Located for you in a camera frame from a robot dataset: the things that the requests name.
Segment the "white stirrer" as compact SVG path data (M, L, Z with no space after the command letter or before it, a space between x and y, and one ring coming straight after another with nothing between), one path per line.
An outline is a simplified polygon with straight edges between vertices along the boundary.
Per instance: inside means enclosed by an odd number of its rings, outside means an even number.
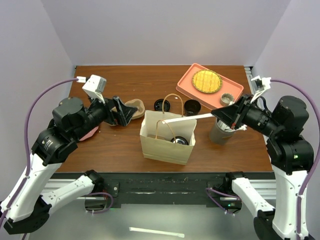
M200 115L194 115L194 116L185 116L185 117L166 119L166 120L164 120L164 122L166 124L169 124L169 123L175 123L175 122L182 122L182 121L188 121L188 120L198 120L198 119L205 119L205 118L212 118L212 117L214 117L213 114L206 113L206 114L200 114Z

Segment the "black cup lid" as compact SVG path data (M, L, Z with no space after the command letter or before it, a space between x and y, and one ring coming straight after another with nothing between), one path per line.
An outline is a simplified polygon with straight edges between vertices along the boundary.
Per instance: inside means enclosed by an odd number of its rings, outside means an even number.
M160 98L156 100L153 104L154 110L161 112L169 112L171 108L171 104L168 100L164 100L163 98Z
M188 141L182 136L175 136L170 141L174 144L189 145Z

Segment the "black coffee cup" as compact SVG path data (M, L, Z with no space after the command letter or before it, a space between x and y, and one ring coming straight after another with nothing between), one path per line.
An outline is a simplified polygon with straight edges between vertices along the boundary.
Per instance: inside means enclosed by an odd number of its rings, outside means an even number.
M184 103L184 115L186 117L196 116L201 110L201 104L194 99L189 99Z

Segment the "brown paper bag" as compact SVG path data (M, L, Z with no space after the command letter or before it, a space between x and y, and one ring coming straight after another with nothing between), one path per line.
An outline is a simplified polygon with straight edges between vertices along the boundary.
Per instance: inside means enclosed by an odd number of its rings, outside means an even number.
M180 102L181 111L179 114L146 110L144 119L141 123L139 132L140 143L143 156L146 159L152 159L172 164L186 165L193 148L196 144L195 128L197 120L185 120L172 123L165 123L164 120L181 118L184 116L184 104ZM153 139L147 135L156 135L164 137L166 140ZM184 137L188 145L182 145L171 142L176 136Z

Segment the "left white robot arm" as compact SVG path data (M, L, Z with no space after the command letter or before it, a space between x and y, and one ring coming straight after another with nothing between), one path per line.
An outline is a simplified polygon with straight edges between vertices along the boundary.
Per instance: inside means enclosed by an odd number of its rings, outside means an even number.
M0 203L0 221L10 235L28 234L41 228L49 217L73 200L103 194L104 179L88 170L57 190L43 193L48 180L77 149L78 142L102 122L127 126L137 107L125 105L118 96L103 101L91 99L85 107L77 97L63 99L53 118L31 148L30 164L13 191Z

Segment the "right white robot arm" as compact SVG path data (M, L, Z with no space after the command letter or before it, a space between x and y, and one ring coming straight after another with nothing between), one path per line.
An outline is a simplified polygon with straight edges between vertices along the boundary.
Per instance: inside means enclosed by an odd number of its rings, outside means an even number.
M276 180L276 204L271 205L252 187L243 172L229 172L223 192L237 196L253 217L261 240L307 240L306 191L303 182L311 172L314 150L302 136L309 118L306 104L294 96L283 96L273 111L257 106L252 95L211 111L233 130L248 126L267 137L266 149Z

